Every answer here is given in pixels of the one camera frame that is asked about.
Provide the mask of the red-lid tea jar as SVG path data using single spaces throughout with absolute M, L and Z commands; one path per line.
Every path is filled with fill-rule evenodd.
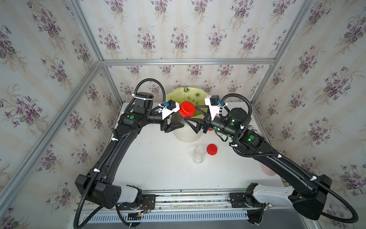
M 206 151 L 203 146 L 196 146 L 193 151 L 193 161 L 195 163 L 202 163 L 205 157 Z
M 184 118 L 186 117 L 193 117 L 195 113 L 195 106 L 188 101 L 184 101 L 180 104 L 180 110 L 174 113 L 170 121 L 176 124 L 185 125 Z

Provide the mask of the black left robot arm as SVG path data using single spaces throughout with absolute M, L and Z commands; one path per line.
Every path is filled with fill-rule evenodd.
M 153 107 L 153 94 L 138 91 L 146 82 L 158 84 L 162 91 L 163 101 L 157 107 Z M 75 229 L 83 228 L 103 208 L 118 209 L 121 204 L 131 204 L 137 209 L 142 205 L 142 190 L 131 185 L 115 185 L 116 172 L 128 148 L 146 125 L 159 124 L 160 130 L 165 133 L 184 127 L 180 123 L 168 122 L 170 115 L 177 113 L 179 108 L 177 102 L 166 100 L 165 89 L 158 80 L 146 78 L 138 83 L 131 102 L 120 116 L 117 126 L 112 128 L 112 138 L 100 159 L 87 175 L 80 174 L 75 180 L 81 194 L 73 222 Z

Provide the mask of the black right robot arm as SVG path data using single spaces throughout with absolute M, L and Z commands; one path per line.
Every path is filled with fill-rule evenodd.
M 356 223 L 356 210 L 340 195 L 331 190 L 332 180 L 326 175 L 317 176 L 308 172 L 291 159 L 277 151 L 271 144 L 255 131 L 249 130 L 253 107 L 244 96 L 236 93 L 205 98 L 204 106 L 196 106 L 196 111 L 204 115 L 203 119 L 185 117 L 184 121 L 196 133 L 209 129 L 231 139 L 230 147 L 245 158 L 253 158 L 287 181 L 292 190 L 287 194 L 265 194 L 264 187 L 251 184 L 247 196 L 258 203 L 276 203 L 292 206 L 299 214 L 318 220 L 320 216 L 341 223 Z M 350 218 L 340 218 L 323 212 L 327 195 L 339 200 L 351 213 Z

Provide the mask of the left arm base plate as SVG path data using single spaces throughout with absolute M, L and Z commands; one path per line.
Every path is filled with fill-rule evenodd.
M 119 203 L 118 207 L 119 207 L 119 210 L 122 210 L 122 211 L 137 210 L 137 211 L 150 212 L 151 210 L 155 209 L 155 201 L 156 201 L 155 194 L 149 194 L 149 195 L 143 194 L 140 197 L 137 197 L 137 200 L 135 202 Z

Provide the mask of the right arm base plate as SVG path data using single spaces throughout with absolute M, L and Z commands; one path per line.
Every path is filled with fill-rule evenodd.
M 264 208 L 265 203 L 258 202 L 251 194 L 244 192 L 230 193 L 228 202 L 232 208 Z

